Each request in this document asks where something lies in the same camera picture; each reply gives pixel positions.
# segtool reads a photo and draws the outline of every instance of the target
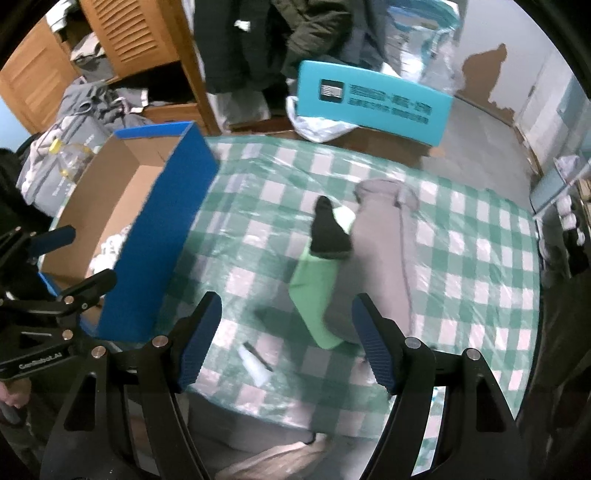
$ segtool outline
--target plastic container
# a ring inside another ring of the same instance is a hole
[[[86,145],[65,144],[57,138],[49,147],[49,153],[57,156],[61,174],[74,183],[78,182],[94,156],[94,152]]]

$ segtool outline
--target checkered tablecloth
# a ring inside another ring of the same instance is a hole
[[[390,177],[421,200],[412,335],[434,349],[478,348],[513,414],[531,366],[538,322],[538,262],[530,215],[478,191],[381,158],[270,137],[208,140],[221,168],[193,224],[158,332],[213,290],[223,319],[192,386],[212,402],[316,432],[376,439],[391,404],[363,350],[318,348],[288,295],[320,194],[356,209],[355,184]],[[256,387],[238,355],[248,343],[273,369]],[[443,389],[431,408],[417,470],[431,462]]]

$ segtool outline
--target wooden door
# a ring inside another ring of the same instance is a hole
[[[64,90],[79,76],[43,18],[0,71],[0,96],[27,130],[44,131],[55,121]]]
[[[80,6],[120,78],[178,60],[158,0],[80,0]]]

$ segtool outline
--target blue gripper pad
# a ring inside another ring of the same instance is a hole
[[[222,299],[217,293],[208,291],[193,314],[187,319],[179,320],[177,325],[184,320],[190,320],[189,325],[191,326],[195,323],[197,325],[194,327],[192,335],[186,340],[186,345],[180,356],[178,386],[182,391],[197,380],[205,356],[212,344],[213,336],[222,320]]]
[[[380,315],[366,293],[355,297],[351,313],[376,381],[394,392],[401,368],[404,335],[395,322]]]

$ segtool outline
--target floor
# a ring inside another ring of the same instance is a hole
[[[421,158],[422,169],[477,189],[491,189],[531,211],[533,172],[511,127],[456,99],[440,148],[444,156]]]

